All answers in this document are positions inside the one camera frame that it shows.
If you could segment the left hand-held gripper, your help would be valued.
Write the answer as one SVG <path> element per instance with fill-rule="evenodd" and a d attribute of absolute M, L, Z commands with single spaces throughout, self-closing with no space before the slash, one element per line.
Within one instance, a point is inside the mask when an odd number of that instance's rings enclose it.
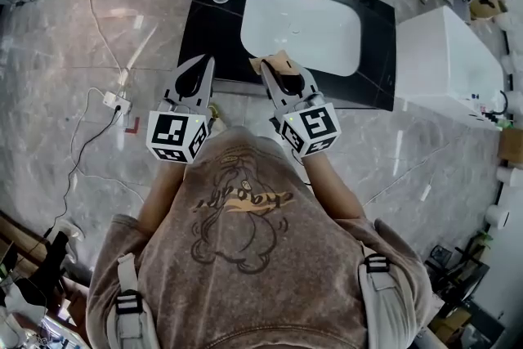
<path fill-rule="evenodd" d="M 215 66 L 213 56 L 199 55 L 171 72 L 165 98 L 149 113 L 146 146 L 156 159 L 182 164 L 196 159 L 212 126 L 208 105 Z"/>

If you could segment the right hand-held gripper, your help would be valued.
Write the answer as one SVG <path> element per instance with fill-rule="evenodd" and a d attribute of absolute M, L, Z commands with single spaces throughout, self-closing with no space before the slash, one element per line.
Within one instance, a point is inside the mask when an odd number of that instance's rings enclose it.
<path fill-rule="evenodd" d="M 341 135 L 340 124 L 331 102 L 319 92 L 313 74 L 300 67 L 302 98 L 289 91 L 292 74 L 281 74 L 270 63 L 261 63 L 261 78 L 275 106 L 271 122 L 275 130 L 299 157 L 330 148 Z"/>

